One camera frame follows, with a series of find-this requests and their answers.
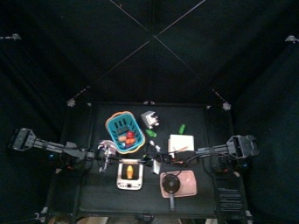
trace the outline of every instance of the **metal bracket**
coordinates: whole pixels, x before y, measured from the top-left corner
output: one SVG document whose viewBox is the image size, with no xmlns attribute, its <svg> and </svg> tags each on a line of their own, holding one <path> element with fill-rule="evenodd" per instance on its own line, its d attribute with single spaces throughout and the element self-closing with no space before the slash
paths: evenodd
<svg viewBox="0 0 299 224">
<path fill-rule="evenodd" d="M 138 221 L 152 221 L 154 217 L 149 213 L 140 213 L 134 216 L 134 219 Z"/>
</svg>

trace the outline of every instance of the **yellow item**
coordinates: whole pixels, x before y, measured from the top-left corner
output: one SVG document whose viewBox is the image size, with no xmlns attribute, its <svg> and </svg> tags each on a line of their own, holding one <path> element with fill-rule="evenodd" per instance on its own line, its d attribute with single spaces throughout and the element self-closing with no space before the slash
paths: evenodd
<svg viewBox="0 0 299 224">
<path fill-rule="evenodd" d="M 134 170 L 133 170 L 133 166 L 129 165 L 126 168 L 125 168 L 125 176 L 128 179 L 130 179 L 133 177 L 133 173 L 134 173 Z"/>
</svg>

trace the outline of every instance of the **black curtain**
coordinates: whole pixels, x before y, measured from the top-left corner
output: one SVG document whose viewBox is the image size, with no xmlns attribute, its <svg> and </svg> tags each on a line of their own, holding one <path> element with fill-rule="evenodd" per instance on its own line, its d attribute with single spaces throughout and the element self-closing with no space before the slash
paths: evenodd
<svg viewBox="0 0 299 224">
<path fill-rule="evenodd" d="M 14 28 L 0 18 L 0 36 Z M 42 209 L 51 179 L 47 153 L 6 149 L 15 128 L 31 129 L 38 137 L 59 141 L 66 102 L 41 70 L 26 46 L 11 39 L 0 42 L 0 222 L 34 218 Z"/>
<path fill-rule="evenodd" d="M 236 133 L 254 135 L 260 149 L 245 179 L 249 207 L 261 220 L 278 223 L 299 221 L 297 59 L 299 45 L 289 44 L 233 108 Z"/>
</svg>

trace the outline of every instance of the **black table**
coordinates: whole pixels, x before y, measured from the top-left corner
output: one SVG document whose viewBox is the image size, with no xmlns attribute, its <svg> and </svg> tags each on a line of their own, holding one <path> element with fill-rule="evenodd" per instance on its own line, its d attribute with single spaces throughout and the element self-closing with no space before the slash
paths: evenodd
<svg viewBox="0 0 299 224">
<path fill-rule="evenodd" d="M 153 129 L 157 134 L 150 138 L 145 132 L 145 142 L 153 142 L 168 149 L 168 138 L 177 134 L 181 124 L 185 124 L 184 135 L 193 136 L 194 149 L 224 144 L 233 135 L 229 112 L 220 106 L 201 105 L 142 105 L 121 103 L 81 103 L 69 109 L 65 121 L 61 142 L 77 144 L 79 148 L 94 150 L 98 141 L 110 139 L 106 128 L 106 119 L 120 111 L 129 111 L 134 115 L 141 130 L 146 127 L 141 120 L 145 111 L 158 115 L 160 125 Z M 122 158 L 141 158 L 142 148 Z M 61 171 L 53 174 L 50 193 L 47 198 L 49 216 L 66 214 L 75 220 L 87 216 L 138 216 L 177 217 L 208 219 L 217 216 L 217 202 L 214 200 L 214 183 L 204 171 L 202 162 L 184 170 L 192 170 L 196 177 L 197 194 L 174 198 L 174 212 L 169 210 L 169 199 L 162 198 L 158 175 L 144 167 L 142 188 L 137 191 L 117 189 L 117 165 L 110 165 L 106 171 L 98 173 L 97 161 L 85 162 L 85 168 L 77 171 Z M 165 165 L 165 171 L 177 171 L 180 168 Z"/>
</svg>

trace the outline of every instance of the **small toy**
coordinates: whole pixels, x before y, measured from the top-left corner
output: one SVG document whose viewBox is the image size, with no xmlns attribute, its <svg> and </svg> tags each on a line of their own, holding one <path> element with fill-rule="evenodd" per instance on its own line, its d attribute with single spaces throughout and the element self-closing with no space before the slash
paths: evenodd
<svg viewBox="0 0 299 224">
<path fill-rule="evenodd" d="M 136 142 L 136 139 L 133 137 L 125 140 L 125 144 L 133 144 L 134 142 Z"/>
<path fill-rule="evenodd" d="M 152 132 L 149 129 L 145 130 L 145 133 L 149 137 L 156 137 L 156 133 Z"/>
<path fill-rule="evenodd" d="M 118 136 L 118 137 L 117 137 L 117 141 L 118 141 L 120 143 L 122 143 L 125 140 L 126 140 L 126 136 Z"/>
<path fill-rule="evenodd" d="M 126 137 L 126 138 L 130 138 L 130 137 L 134 137 L 134 136 L 136 136 L 136 134 L 134 134 L 134 132 L 130 131 L 130 130 L 125 133 L 125 137 Z"/>
<path fill-rule="evenodd" d="M 178 134 L 182 135 L 185 129 L 185 124 L 181 124 L 180 128 L 178 128 Z"/>
<path fill-rule="evenodd" d="M 148 129 L 152 129 L 153 126 L 158 125 L 157 114 L 153 111 L 146 111 L 141 114 L 144 125 Z"/>
<path fill-rule="evenodd" d="M 133 166 L 129 165 L 129 166 L 125 168 L 125 177 L 126 177 L 128 179 L 132 179 L 132 178 L 133 178 L 133 173 L 134 173 Z"/>
</svg>

